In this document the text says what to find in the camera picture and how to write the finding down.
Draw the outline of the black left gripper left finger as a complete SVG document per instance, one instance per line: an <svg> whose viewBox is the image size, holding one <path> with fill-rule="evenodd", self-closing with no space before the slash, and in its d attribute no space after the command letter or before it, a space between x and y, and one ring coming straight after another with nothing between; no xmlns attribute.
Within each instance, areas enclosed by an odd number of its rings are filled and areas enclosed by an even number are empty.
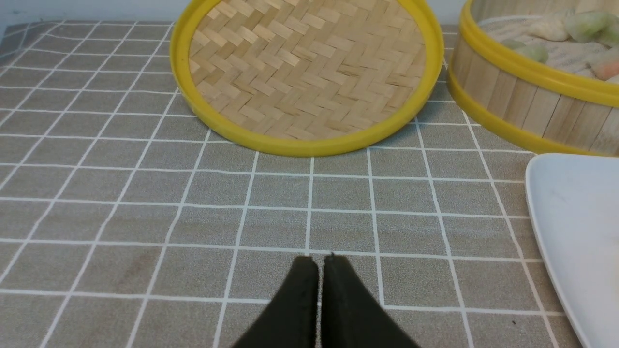
<svg viewBox="0 0 619 348"><path fill-rule="evenodd" d="M318 265L297 256L285 280L235 348L313 348L318 314Z"/></svg>

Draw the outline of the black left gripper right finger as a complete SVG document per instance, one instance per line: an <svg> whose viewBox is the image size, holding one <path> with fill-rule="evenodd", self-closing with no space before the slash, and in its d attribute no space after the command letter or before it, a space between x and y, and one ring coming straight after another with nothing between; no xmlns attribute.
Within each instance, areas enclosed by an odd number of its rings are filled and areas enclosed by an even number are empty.
<svg viewBox="0 0 619 348"><path fill-rule="evenodd" d="M342 255L324 258L323 348L417 348L419 345L381 308Z"/></svg>

